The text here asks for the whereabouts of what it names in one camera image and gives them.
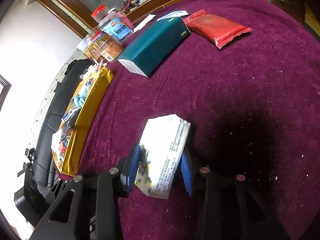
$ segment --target white plastic bag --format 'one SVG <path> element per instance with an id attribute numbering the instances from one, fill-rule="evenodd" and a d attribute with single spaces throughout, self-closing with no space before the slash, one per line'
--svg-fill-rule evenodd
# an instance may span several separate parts
<path id="1" fill-rule="evenodd" d="M 140 139 L 136 186 L 147 196 L 168 199 L 190 123 L 175 114 L 149 119 Z"/>

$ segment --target teal box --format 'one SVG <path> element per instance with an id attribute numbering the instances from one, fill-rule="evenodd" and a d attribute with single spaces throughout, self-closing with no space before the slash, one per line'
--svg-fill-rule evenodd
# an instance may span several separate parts
<path id="1" fill-rule="evenodd" d="M 157 21 L 119 55 L 118 61 L 130 72 L 150 77 L 162 60 L 189 33 L 180 17 Z"/>

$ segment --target white package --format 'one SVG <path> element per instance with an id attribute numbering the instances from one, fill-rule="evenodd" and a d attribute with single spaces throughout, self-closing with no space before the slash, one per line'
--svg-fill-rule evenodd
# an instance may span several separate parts
<path id="1" fill-rule="evenodd" d="M 157 19 L 157 21 L 163 20 L 163 19 L 168 19 L 168 18 L 173 18 L 173 17 L 181 17 L 188 15 L 187 11 L 174 11 L 171 13 L 166 14 L 165 16 L 162 16 L 161 18 Z"/>
<path id="2" fill-rule="evenodd" d="M 149 119 L 140 139 L 136 186 L 147 196 L 168 199 L 190 123 L 175 114 Z"/>
<path id="3" fill-rule="evenodd" d="M 61 135 L 62 135 L 62 129 L 59 129 L 54 134 L 52 134 L 51 150 L 53 150 L 55 153 L 59 151 L 59 143 L 61 141 Z"/>
<path id="4" fill-rule="evenodd" d="M 153 18 L 155 17 L 155 15 L 153 14 L 149 14 L 142 22 L 140 22 L 138 24 L 137 27 L 135 27 L 133 29 L 133 32 L 136 33 L 137 31 L 141 30 L 148 22 L 150 22 Z"/>

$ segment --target black leather couch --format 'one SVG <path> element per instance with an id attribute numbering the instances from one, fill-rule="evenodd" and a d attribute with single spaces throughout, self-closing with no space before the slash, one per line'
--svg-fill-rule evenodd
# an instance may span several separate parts
<path id="1" fill-rule="evenodd" d="M 90 65 L 92 65 L 92 61 L 89 59 L 74 60 L 69 64 L 64 79 L 57 85 L 55 95 L 44 118 L 34 152 L 36 158 L 32 164 L 34 180 L 43 196 L 49 192 L 53 182 L 57 179 L 51 150 L 52 134 L 59 129 L 61 118 L 81 81 L 79 76 Z"/>

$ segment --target red foil bag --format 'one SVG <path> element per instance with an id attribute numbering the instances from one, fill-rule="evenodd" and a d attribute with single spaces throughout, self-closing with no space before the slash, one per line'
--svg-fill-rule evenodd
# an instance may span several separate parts
<path id="1" fill-rule="evenodd" d="M 252 31 L 250 27 L 242 26 L 216 15 L 206 14 L 203 9 L 183 21 L 191 31 L 213 41 L 219 49 L 241 33 Z"/>

